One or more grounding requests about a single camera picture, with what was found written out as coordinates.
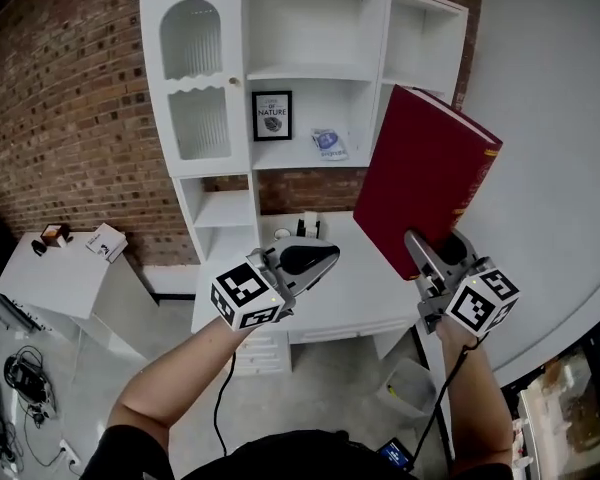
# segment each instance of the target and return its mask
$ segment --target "trash can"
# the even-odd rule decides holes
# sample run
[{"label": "trash can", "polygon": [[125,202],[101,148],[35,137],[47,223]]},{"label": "trash can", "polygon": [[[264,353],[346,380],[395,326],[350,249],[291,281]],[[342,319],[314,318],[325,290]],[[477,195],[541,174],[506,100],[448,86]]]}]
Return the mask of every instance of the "trash can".
[{"label": "trash can", "polygon": [[429,370],[411,359],[401,359],[377,395],[389,407],[416,420],[431,416],[438,392]]}]

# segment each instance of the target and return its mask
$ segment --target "picture frame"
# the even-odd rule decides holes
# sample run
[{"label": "picture frame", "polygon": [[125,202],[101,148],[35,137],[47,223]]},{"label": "picture frame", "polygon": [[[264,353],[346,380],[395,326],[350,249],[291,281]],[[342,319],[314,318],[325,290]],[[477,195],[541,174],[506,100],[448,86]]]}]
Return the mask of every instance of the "picture frame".
[{"label": "picture frame", "polygon": [[293,138],[293,99],[291,91],[251,93],[253,140],[291,140]]}]

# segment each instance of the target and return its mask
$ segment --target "desk drawer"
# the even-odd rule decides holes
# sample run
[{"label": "desk drawer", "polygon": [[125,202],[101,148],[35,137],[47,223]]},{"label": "desk drawer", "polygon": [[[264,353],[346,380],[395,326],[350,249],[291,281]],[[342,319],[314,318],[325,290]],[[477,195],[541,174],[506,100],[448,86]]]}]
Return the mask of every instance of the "desk drawer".
[{"label": "desk drawer", "polygon": [[397,329],[406,329],[409,326],[407,318],[396,318],[370,324],[347,325],[342,327],[331,327],[329,329],[315,329],[306,331],[294,331],[289,333],[289,343],[314,343],[318,341],[343,340],[347,338],[358,338],[380,334]]},{"label": "desk drawer", "polygon": [[286,332],[256,333],[236,350],[236,375],[291,372],[291,353]]}]

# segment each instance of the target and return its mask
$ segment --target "white bookshelf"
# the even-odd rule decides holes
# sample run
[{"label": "white bookshelf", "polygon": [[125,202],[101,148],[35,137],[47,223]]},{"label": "white bookshelf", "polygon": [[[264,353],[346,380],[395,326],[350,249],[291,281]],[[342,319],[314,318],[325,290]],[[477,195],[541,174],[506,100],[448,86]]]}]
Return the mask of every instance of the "white bookshelf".
[{"label": "white bookshelf", "polygon": [[[266,245],[258,171],[368,166],[394,84],[450,102],[467,16],[444,0],[140,0],[156,125],[200,278]],[[251,92],[275,90],[292,92],[292,139],[256,142]],[[349,158],[322,161],[312,128],[334,129]],[[236,174],[248,188],[205,192],[203,178]]]}]

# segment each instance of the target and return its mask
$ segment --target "concrete floor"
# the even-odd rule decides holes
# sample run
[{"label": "concrete floor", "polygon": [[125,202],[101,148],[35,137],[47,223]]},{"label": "concrete floor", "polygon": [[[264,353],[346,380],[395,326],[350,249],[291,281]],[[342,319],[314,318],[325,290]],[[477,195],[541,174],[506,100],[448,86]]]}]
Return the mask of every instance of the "concrete floor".
[{"label": "concrete floor", "polygon": [[[191,304],[163,303],[156,322],[156,343],[166,351],[187,337]],[[0,328],[0,387],[4,417],[14,423],[23,447],[28,479],[74,479],[65,461],[42,468],[24,442],[24,413],[5,384],[5,359],[25,344],[38,347],[53,382],[59,417],[36,429],[27,421],[29,441],[39,459],[48,461],[58,451],[61,437],[82,460],[88,460],[104,431],[109,410],[126,382],[143,366],[136,359],[116,356],[85,334],[79,343],[44,333],[30,338]],[[370,338],[316,343],[292,348],[291,375],[234,378],[223,396],[219,427],[230,451],[265,435],[295,429],[347,430],[351,439],[375,449],[397,436],[414,451],[423,422],[415,425],[385,407],[375,392],[401,357],[417,360],[407,334],[382,362]],[[221,373],[172,431],[170,458],[176,478],[216,459],[222,453],[213,429],[213,407],[226,378]],[[446,478],[446,462],[437,425],[434,425],[416,467],[421,480]],[[0,468],[0,478],[4,473]]]}]

